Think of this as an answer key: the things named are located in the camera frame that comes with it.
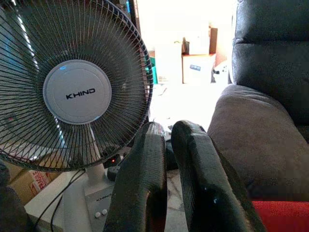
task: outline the electrical cable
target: electrical cable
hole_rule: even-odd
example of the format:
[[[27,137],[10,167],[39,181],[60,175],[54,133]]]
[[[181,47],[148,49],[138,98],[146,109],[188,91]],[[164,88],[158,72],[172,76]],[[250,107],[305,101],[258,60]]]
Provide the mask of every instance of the electrical cable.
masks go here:
[[[55,202],[55,200],[57,200],[57,198],[72,184],[74,183],[74,181],[76,181],[79,177],[81,177],[83,174],[85,173],[85,171],[83,171],[83,173],[81,173],[78,177],[76,177],[74,180],[72,180],[71,182],[68,183],[68,185],[48,204],[48,206],[44,209],[44,211],[41,213],[41,215],[39,216],[39,218],[37,219],[37,221],[34,224],[33,230],[35,230],[35,228],[38,226],[39,221],[41,220],[42,216],[44,215],[44,213],[47,211],[47,209]]]
[[[77,172],[72,176],[72,178],[71,178],[71,180],[69,181],[69,183],[72,182],[73,178],[74,178],[80,171],[81,171],[81,170],[77,171]],[[59,201],[58,201],[58,203],[57,203],[57,205],[56,205],[56,207],[55,207],[55,209],[54,209],[54,212],[53,212],[53,215],[52,215],[52,219],[50,220],[50,230],[51,230],[51,232],[54,232],[54,217],[55,217],[56,211],[57,211],[57,209],[58,209],[58,207],[59,207],[59,205],[60,205],[60,203],[61,203],[61,201],[62,201],[62,197],[63,197],[63,196],[60,197],[60,199],[59,199]]]

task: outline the red cushion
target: red cushion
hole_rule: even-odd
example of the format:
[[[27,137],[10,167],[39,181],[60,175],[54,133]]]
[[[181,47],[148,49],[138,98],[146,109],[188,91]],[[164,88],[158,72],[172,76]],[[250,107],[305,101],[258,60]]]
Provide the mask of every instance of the red cushion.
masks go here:
[[[309,232],[309,202],[253,202],[268,232]]]

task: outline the fan base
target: fan base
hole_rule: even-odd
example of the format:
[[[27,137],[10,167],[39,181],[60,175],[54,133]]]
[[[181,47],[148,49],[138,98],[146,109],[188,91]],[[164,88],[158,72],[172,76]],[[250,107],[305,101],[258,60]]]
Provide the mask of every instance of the fan base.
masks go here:
[[[96,184],[99,190],[86,194],[89,189],[88,178],[75,181],[63,193],[63,231],[64,232],[102,232],[108,211],[114,182],[104,175],[102,182]]]

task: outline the white wall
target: white wall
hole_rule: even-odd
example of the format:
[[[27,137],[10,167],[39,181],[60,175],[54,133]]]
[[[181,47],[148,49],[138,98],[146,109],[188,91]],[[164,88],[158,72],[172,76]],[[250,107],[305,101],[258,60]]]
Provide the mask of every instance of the white wall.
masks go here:
[[[182,41],[200,31],[208,32],[206,0],[137,0],[140,30],[148,50],[158,44]]]

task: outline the sofa backrest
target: sofa backrest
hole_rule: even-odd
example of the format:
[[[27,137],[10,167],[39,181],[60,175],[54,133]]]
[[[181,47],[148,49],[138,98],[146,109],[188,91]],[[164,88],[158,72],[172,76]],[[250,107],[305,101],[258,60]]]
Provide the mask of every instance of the sofa backrest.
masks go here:
[[[309,125],[309,1],[239,0],[232,77],[275,98]]]

